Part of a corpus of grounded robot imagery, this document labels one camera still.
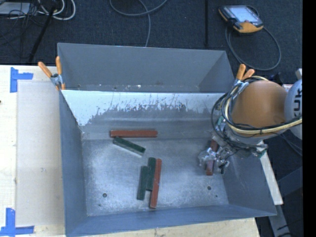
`handheld device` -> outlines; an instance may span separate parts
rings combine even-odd
[[[240,34],[252,34],[263,28],[263,22],[247,5],[225,5],[219,13]]]

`red stick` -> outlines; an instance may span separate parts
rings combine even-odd
[[[157,201],[158,201],[158,191],[160,185],[160,173],[161,173],[161,159],[156,159],[156,168],[155,168],[155,177],[154,177],[154,187],[150,197],[150,205],[151,209],[156,209]]]

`black cable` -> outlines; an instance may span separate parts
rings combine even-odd
[[[258,12],[258,10],[257,10],[256,8],[254,8],[254,7],[251,6],[251,5],[247,5],[247,6],[248,6],[248,7],[251,7],[252,9],[254,9],[255,12],[256,12],[256,14],[259,16],[259,12]],[[233,53],[234,57],[238,60],[239,63],[245,64],[246,66],[248,66],[248,67],[250,67],[250,68],[253,68],[253,69],[255,69],[255,70],[259,70],[259,71],[270,71],[270,70],[272,70],[272,69],[275,69],[275,68],[280,64],[280,62],[281,62],[281,48],[280,48],[280,45],[279,45],[278,41],[276,40],[276,38],[272,35],[272,33],[270,33],[270,32],[268,31],[267,28],[263,27],[263,30],[265,30],[265,31],[272,37],[272,39],[274,40],[274,42],[276,43],[276,46],[277,46],[277,49],[278,49],[279,57],[278,57],[277,62],[276,62],[272,67],[270,67],[270,68],[265,68],[265,69],[264,69],[264,68],[263,68],[263,69],[262,69],[262,68],[257,68],[257,67],[255,67],[255,66],[252,66],[252,65],[246,63],[245,61],[243,61],[243,60],[237,55],[237,53],[234,51],[234,48],[233,48],[232,43],[231,43],[231,35],[232,35],[233,30],[231,30],[231,31],[228,33],[228,28],[229,28],[229,26],[227,26],[226,29],[225,29],[226,42],[227,42],[227,44],[228,44],[228,47],[229,47],[230,51]]]
[[[291,147],[291,149],[294,150],[295,153],[297,153],[300,157],[303,157],[303,154],[298,151],[295,147],[299,148],[300,150],[302,150],[299,146],[293,144],[292,142],[290,142],[284,135],[280,134],[280,137],[282,139],[284,139],[286,141],[286,143]]]

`white cable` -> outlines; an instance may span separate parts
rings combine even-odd
[[[145,44],[145,47],[147,47],[148,45],[148,41],[149,41],[149,37],[150,37],[150,31],[151,31],[151,20],[150,20],[150,13],[159,9],[160,7],[162,7],[168,0],[165,0],[163,3],[161,3],[159,6],[157,6],[156,8],[154,9],[151,9],[151,10],[147,10],[147,7],[145,6],[145,4],[141,1],[141,0],[138,0],[142,5],[143,7],[145,8],[145,12],[142,12],[142,13],[136,13],[136,14],[130,14],[130,13],[125,13],[125,12],[122,12],[122,11],[119,11],[117,10],[113,4],[112,4],[112,0],[110,0],[110,6],[112,7],[113,10],[115,10],[116,12],[118,12],[119,14],[122,14],[122,15],[125,15],[125,16],[142,16],[142,15],[145,15],[147,14],[148,16],[148,34],[147,34],[147,39],[146,39],[146,44]]]
[[[61,0],[61,1],[62,1],[62,4],[63,4],[62,9],[60,11],[58,11],[58,12],[53,13],[53,18],[57,19],[57,20],[70,20],[70,19],[72,19],[75,16],[75,14],[76,14],[76,5],[75,5],[75,1],[74,0],[70,0],[72,5],[73,5],[73,9],[74,9],[74,11],[73,11],[71,16],[69,16],[68,18],[61,18],[61,17],[55,16],[55,15],[61,13],[64,10],[64,8],[65,8],[64,0]],[[45,12],[46,15],[49,14],[49,12],[44,8],[43,5],[41,5],[40,7],[43,9],[43,11]]]
[[[62,2],[62,4],[63,4],[63,5],[62,5],[62,8],[61,8],[59,11],[53,13],[53,15],[57,15],[57,14],[61,13],[61,12],[64,10],[64,8],[65,8],[65,1],[64,1],[64,0],[61,0],[61,2]],[[45,7],[44,7],[42,4],[40,4],[40,7],[42,8],[42,10],[43,10],[44,12],[38,11],[38,13],[46,14],[46,15],[49,14],[49,12],[45,9]]]

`cable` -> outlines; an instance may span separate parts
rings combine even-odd
[[[119,11],[117,10],[113,4],[112,4],[112,0],[110,0],[110,6],[112,7],[113,10],[115,10],[116,12],[118,12],[119,14],[122,14],[124,16],[142,16],[142,15],[147,15],[148,16],[148,23],[149,23],[149,27],[148,27],[148,34],[147,34],[147,39],[146,39],[146,44],[145,44],[145,47],[147,47],[148,45],[148,41],[149,41],[149,37],[150,37],[150,31],[151,31],[151,19],[150,19],[150,13],[153,12],[153,11],[156,11],[157,9],[159,9],[160,7],[162,7],[168,0],[165,0],[164,2],[162,2],[159,6],[157,6],[156,8],[154,9],[151,9],[151,10],[147,10],[147,7],[145,6],[145,4],[141,1],[141,0],[138,0],[142,5],[143,7],[145,8],[145,12],[142,12],[142,13],[134,13],[134,14],[131,14],[131,13],[125,13],[125,12],[122,12],[122,11]]]
[[[64,0],[61,0],[61,2],[62,2],[62,8],[61,8],[59,11],[53,13],[53,18],[54,18],[54,19],[57,19],[57,20],[70,20],[70,19],[72,19],[72,18],[75,16],[75,14],[76,14],[76,4],[75,4],[75,1],[74,1],[74,0],[70,0],[70,1],[71,1],[72,5],[73,5],[73,13],[71,14],[71,16],[66,17],[66,18],[62,18],[62,17],[57,17],[57,16],[56,16],[57,14],[60,14],[61,12],[63,12],[63,10],[64,10],[64,8],[65,8],[65,2],[64,2]],[[41,4],[41,1],[38,0],[38,2],[39,2],[39,4],[40,4],[41,9],[44,11],[44,12],[39,11],[39,13],[48,15],[49,12],[48,12],[48,11],[45,9],[45,7]]]
[[[256,8],[254,8],[254,7],[250,6],[250,5],[247,5],[247,6],[253,8],[256,11],[256,14],[259,16],[259,12],[258,12],[258,10]],[[230,51],[233,53],[234,57],[239,61],[239,63],[245,64],[246,66],[248,66],[250,68],[253,68],[255,70],[259,70],[259,71],[269,71],[269,70],[275,69],[280,64],[280,62],[281,62],[281,48],[280,48],[280,45],[277,42],[276,38],[272,35],[272,33],[270,33],[268,31],[267,28],[264,27],[263,30],[265,30],[272,37],[274,42],[276,43],[279,57],[278,57],[278,60],[277,60],[277,62],[275,63],[274,66],[272,66],[270,68],[265,68],[265,69],[264,68],[263,69],[262,68],[256,68],[255,66],[249,65],[237,55],[237,53],[234,51],[232,43],[231,43],[231,35],[232,35],[233,30],[228,33],[228,28],[229,27],[227,26],[226,29],[225,29],[226,42],[228,44],[228,47],[229,47]]]
[[[255,78],[248,78],[244,80],[244,82],[252,83],[254,81],[257,81],[259,79],[263,79],[261,77],[255,77]],[[291,121],[284,122],[277,125],[271,125],[267,127],[251,127],[250,125],[245,124],[236,124],[233,122],[231,118],[231,109],[234,105],[234,99],[240,94],[240,87],[242,87],[243,83],[237,83],[234,85],[234,87],[226,94],[226,97],[222,100],[222,115],[226,122],[228,123],[228,126],[237,133],[242,134],[264,134],[264,133],[273,133],[273,132],[280,132],[282,130],[288,129],[290,127],[293,127],[295,125],[299,125],[302,123],[302,117],[297,117],[292,119]]]
[[[283,134],[280,134],[280,137],[282,139],[284,139],[286,141],[286,143],[291,147],[291,149],[294,150],[294,152],[296,152],[300,157],[303,157],[303,154],[299,151],[299,150],[302,150],[299,146],[295,145],[294,143],[290,142]]]

